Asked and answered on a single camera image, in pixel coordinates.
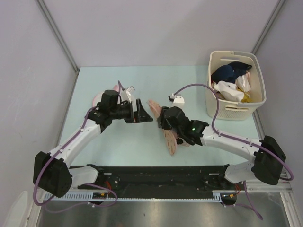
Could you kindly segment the floral orange bra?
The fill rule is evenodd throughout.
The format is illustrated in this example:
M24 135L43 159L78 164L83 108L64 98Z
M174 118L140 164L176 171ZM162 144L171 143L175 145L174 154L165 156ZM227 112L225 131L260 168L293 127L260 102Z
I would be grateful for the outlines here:
M152 113L154 114L155 120L157 120L160 117L162 107L157 102L151 99L148 100L147 104L150 110L152 111ZM176 153L178 146L184 146L184 147L190 146L182 138L180 138L175 131L164 130L164 129L161 130L164 135L165 144L171 156L173 156Z

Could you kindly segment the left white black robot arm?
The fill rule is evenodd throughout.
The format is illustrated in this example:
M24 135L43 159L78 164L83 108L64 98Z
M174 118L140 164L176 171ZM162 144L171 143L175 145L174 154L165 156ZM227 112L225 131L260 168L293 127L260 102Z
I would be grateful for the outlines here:
M153 118L145 111L140 99L121 97L115 90L105 90L100 102L90 108L84 122L63 144L48 153L39 152L34 162L34 189L41 188L53 196L62 197L70 188L89 184L94 189L105 183L98 167L86 165L70 169L76 156L114 120L126 123L151 122Z

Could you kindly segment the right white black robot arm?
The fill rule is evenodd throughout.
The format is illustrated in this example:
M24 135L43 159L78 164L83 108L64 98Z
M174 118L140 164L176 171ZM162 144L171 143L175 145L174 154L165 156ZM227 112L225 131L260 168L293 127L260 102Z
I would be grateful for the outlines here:
M246 160L227 165L225 173L218 178L218 184L224 190L249 179L256 178L269 185L276 185L280 179L286 156L273 137L250 140L223 131L216 132L206 122L188 119L179 107L162 108L157 122L164 131L173 131L172 137L177 144L219 148Z

